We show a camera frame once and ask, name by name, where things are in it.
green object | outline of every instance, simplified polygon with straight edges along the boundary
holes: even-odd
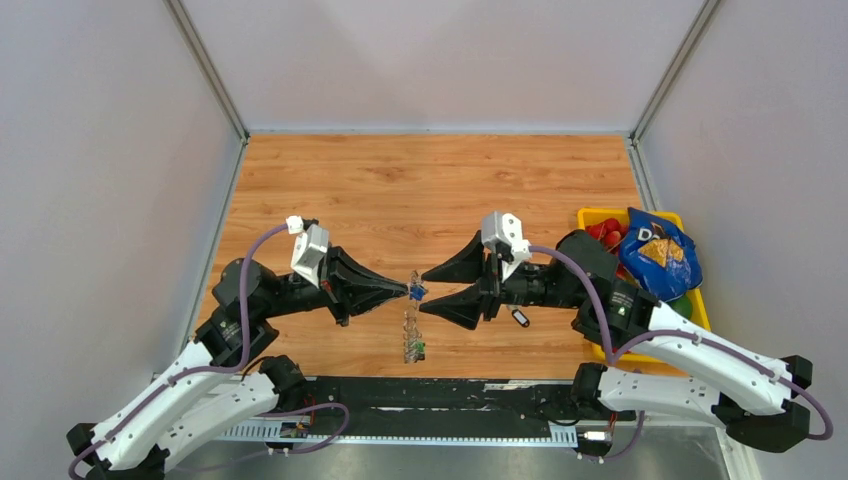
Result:
[[[677,300],[672,300],[669,305],[671,306],[672,310],[679,313],[686,320],[692,319],[692,312],[694,310],[692,307],[692,300],[689,300],[689,297],[687,297],[686,295],[683,295]]]

white wall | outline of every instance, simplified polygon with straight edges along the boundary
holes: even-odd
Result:
[[[703,0],[186,0],[251,130],[629,130]]]
[[[238,150],[162,2],[3,2],[0,478],[173,360]]]
[[[846,132],[848,3],[726,0],[644,142],[698,242],[715,330],[813,360],[836,420],[830,442],[759,454],[768,479],[848,467]]]

snack bag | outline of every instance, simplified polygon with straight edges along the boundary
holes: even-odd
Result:
[[[701,264],[688,235],[648,212],[631,207],[627,214],[630,229],[618,257],[642,288],[668,302],[701,284]]]

wooden table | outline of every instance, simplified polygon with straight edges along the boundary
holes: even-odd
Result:
[[[413,269],[426,271],[458,252],[493,210],[518,216],[531,243],[554,246],[577,227],[580,207],[629,205],[639,206],[639,196],[616,136],[256,135],[209,288],[289,215],[319,218],[330,241],[357,262],[406,282]],[[292,247],[293,237],[278,235],[255,258],[286,273]],[[465,288],[427,287],[427,298]],[[406,305],[394,300],[346,328],[324,309],[273,319],[280,337],[265,354],[289,355],[307,375],[468,378],[567,379],[581,362],[596,360],[569,326],[573,311],[527,308],[532,326],[524,329],[502,308],[475,331],[421,314],[427,359],[404,364]],[[214,307],[207,291],[198,322]]]

yellow basket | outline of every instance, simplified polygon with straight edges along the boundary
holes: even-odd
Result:
[[[683,220],[680,219],[680,216],[674,212],[651,212],[652,214],[664,218],[669,222],[677,225],[680,230],[683,230]],[[603,222],[608,218],[614,218],[621,222],[622,225],[630,224],[630,217],[627,216],[626,209],[613,209],[613,208],[581,208],[577,212],[577,226],[585,229],[588,225],[596,225],[598,223]],[[692,318],[690,319],[692,323],[703,327],[705,330],[712,331],[710,329],[710,321],[707,318],[707,309],[704,307],[704,298],[701,296],[701,289],[695,288],[686,292],[686,296],[692,302]],[[600,345],[592,344],[592,353],[595,354],[596,357],[603,360],[604,350]],[[636,355],[634,353],[627,353],[622,355],[621,360],[627,362],[641,362],[641,363],[662,363],[656,358],[646,357],[644,355]]]

